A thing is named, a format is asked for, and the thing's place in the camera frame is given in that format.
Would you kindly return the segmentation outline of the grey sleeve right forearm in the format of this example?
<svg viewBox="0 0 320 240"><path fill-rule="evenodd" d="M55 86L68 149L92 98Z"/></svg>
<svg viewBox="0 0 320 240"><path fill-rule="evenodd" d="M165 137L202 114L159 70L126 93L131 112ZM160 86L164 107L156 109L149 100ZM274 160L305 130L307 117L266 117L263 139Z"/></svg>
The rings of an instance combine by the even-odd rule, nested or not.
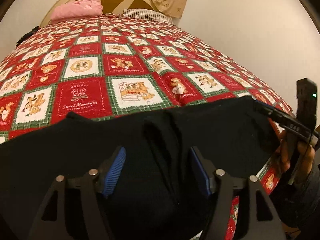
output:
<svg viewBox="0 0 320 240"><path fill-rule="evenodd" d="M319 168L313 165L302 183L279 182L270 194L281 219L287 226L310 234L319 228Z"/></svg>

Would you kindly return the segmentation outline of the person's right hand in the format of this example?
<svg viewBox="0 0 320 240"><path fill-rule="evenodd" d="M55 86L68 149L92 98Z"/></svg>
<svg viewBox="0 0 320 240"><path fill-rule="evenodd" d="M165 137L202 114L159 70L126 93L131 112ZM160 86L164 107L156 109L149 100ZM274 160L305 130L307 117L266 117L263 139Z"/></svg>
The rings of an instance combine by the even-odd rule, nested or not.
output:
<svg viewBox="0 0 320 240"><path fill-rule="evenodd" d="M296 169L294 182L296 184L306 182L312 171L315 160L314 148L304 141L299 141L295 143L293 153L290 153L287 131L283 130L278 136L278 139L280 141L280 146L276 149L276 154L280 156L281 172L287 172L293 165L293 168Z"/></svg>

